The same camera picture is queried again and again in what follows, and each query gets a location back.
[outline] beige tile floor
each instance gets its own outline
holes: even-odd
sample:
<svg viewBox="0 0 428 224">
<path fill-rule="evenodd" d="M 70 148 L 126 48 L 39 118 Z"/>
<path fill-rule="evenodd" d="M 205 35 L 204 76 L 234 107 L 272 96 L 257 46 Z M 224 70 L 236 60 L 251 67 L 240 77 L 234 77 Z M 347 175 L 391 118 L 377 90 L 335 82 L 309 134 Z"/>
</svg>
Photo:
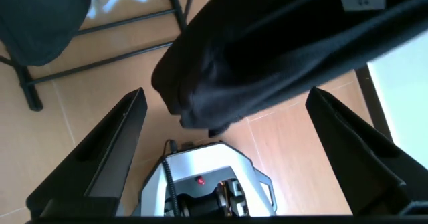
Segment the beige tile floor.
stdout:
<svg viewBox="0 0 428 224">
<path fill-rule="evenodd" d="M 189 19 L 208 0 L 194 0 Z M 168 0 L 121 0 L 109 14 L 87 19 L 82 28 L 169 8 Z M 172 15 L 83 35 L 72 40 L 52 63 L 30 68 L 43 76 L 140 49 L 179 34 Z M 184 130 L 179 117 L 167 112 L 150 76 L 165 49 L 37 85 L 41 112 L 32 112 L 14 71 L 0 65 L 0 223 L 29 219 L 25 198 L 85 137 L 125 93 L 142 86 L 148 112 L 126 182 L 126 212 L 161 155 L 168 138 L 177 142 L 209 142 L 202 130 Z M 4 47 L 0 54 L 5 55 Z M 354 72 L 321 86 L 370 122 Z M 304 107 L 306 95 L 278 104 L 234 124 L 217 139 L 250 157 L 273 180 L 278 214 L 349 214 L 350 209 Z"/>
</svg>

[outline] black cloth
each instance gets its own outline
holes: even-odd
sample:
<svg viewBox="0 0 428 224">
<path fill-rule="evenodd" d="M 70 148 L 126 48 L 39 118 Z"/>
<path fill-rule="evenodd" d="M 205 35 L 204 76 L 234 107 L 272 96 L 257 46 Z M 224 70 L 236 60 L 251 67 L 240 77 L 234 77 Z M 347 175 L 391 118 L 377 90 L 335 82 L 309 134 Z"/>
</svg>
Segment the black cloth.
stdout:
<svg viewBox="0 0 428 224">
<path fill-rule="evenodd" d="M 428 213 L 426 168 L 332 94 L 312 88 L 306 108 L 354 215 Z"/>
<path fill-rule="evenodd" d="M 0 0 L 0 40 L 19 65 L 58 57 L 79 30 L 91 0 Z"/>
<path fill-rule="evenodd" d="M 218 129 L 358 68 L 428 29 L 428 0 L 210 0 L 152 75 L 185 128 Z"/>
</svg>

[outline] cord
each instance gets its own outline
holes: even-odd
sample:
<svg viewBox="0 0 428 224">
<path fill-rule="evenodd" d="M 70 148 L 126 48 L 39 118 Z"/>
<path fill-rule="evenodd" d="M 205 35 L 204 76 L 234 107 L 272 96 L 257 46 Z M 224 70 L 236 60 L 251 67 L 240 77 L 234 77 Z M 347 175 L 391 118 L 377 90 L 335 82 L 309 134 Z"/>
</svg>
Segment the cord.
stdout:
<svg viewBox="0 0 428 224">
<path fill-rule="evenodd" d="M 165 151 L 167 149 L 167 144 L 170 143 L 171 146 L 173 143 L 175 143 L 174 140 L 167 140 L 165 142 L 165 145 L 163 147 L 163 156 L 165 155 Z M 169 195 L 171 196 L 171 201 L 173 202 L 173 212 L 175 217 L 180 216 L 180 209 L 179 209 L 179 201 L 177 200 L 177 193 L 175 191 L 173 176 L 171 175 L 171 169 L 169 168 L 168 161 L 164 158 L 162 160 L 162 165 L 165 170 L 165 175 L 167 176 L 167 187 L 169 190 Z"/>
</svg>

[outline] red light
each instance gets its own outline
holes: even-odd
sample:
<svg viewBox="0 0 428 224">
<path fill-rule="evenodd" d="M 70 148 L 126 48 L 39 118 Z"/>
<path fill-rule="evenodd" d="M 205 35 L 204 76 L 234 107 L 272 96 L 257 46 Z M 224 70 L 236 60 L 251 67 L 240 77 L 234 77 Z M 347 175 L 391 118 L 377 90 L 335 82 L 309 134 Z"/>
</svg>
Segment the red light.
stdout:
<svg viewBox="0 0 428 224">
<path fill-rule="evenodd" d="M 196 182 L 200 185 L 205 185 L 205 180 L 203 179 L 202 176 L 197 176 L 196 177 Z"/>
</svg>

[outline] handle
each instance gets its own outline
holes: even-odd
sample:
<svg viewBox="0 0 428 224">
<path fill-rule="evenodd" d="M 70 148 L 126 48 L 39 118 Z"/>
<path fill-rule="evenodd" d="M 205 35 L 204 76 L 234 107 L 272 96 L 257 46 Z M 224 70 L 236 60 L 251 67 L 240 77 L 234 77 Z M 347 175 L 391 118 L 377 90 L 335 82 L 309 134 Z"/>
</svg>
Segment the handle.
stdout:
<svg viewBox="0 0 428 224">
<path fill-rule="evenodd" d="M 255 175 L 257 175 L 257 178 L 259 179 L 259 181 L 261 183 L 266 184 L 269 187 L 269 195 L 270 195 L 270 200 L 272 202 L 272 209 L 274 210 L 274 212 L 276 212 L 277 205 L 276 205 L 274 186 L 272 185 L 272 180 L 267 175 L 265 175 L 263 172 L 257 170 L 256 168 L 254 168 L 254 171 L 255 171 Z"/>
</svg>

